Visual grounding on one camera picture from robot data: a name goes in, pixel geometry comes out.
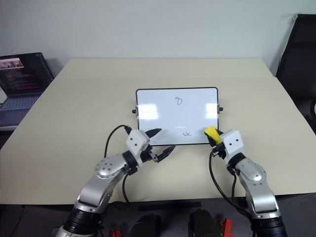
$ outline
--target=whiteboard frame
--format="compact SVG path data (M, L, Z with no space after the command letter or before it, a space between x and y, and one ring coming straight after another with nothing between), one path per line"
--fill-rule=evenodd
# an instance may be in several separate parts
M176 87L176 88L139 88L136 90L136 116L137 116L137 128L139 129L139 119L138 119L138 98L137 98L137 92L139 90L175 90L175 89L209 89L213 88L216 89L216 101L217 101L217 129L219 130L219 114L220 114L220 105L218 101L218 88L215 86L207 86L207 87ZM186 143L186 144L175 144L176 146L183 146L183 145L205 145L209 144L207 143ZM161 147L161 146L172 146L174 144L162 144L162 145L151 145L153 147Z

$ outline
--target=yellow sponge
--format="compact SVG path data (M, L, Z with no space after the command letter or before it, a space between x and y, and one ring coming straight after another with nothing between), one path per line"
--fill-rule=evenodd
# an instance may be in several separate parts
M214 126L210 126L204 130L205 134L211 137L216 144L221 143L221 138L219 137L219 134Z

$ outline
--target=laptop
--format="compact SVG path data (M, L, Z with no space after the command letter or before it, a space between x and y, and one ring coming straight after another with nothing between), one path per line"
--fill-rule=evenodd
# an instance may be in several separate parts
M0 87L7 99L0 107L0 129L19 125L53 79L42 53L1 56Z

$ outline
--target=beige tabletop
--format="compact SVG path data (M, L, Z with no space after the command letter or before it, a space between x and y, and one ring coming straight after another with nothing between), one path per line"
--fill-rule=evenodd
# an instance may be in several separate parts
M0 202L74 203L112 129L136 128L136 89L203 86L218 88L220 129L241 132L275 194L316 192L316 136L261 59L72 59L1 149ZM126 138L123 129L115 133L108 155L124 152ZM178 146L164 161L147 162L126 181L129 199L219 197L209 153L208 145ZM213 162L229 194L233 178L222 160ZM240 184L236 195L244 196ZM121 182L114 200L123 200Z

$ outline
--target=laptop screen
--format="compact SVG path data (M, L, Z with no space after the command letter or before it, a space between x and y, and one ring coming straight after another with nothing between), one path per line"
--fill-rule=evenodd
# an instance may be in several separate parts
M42 53L0 57L0 86L7 96L42 93L53 79Z

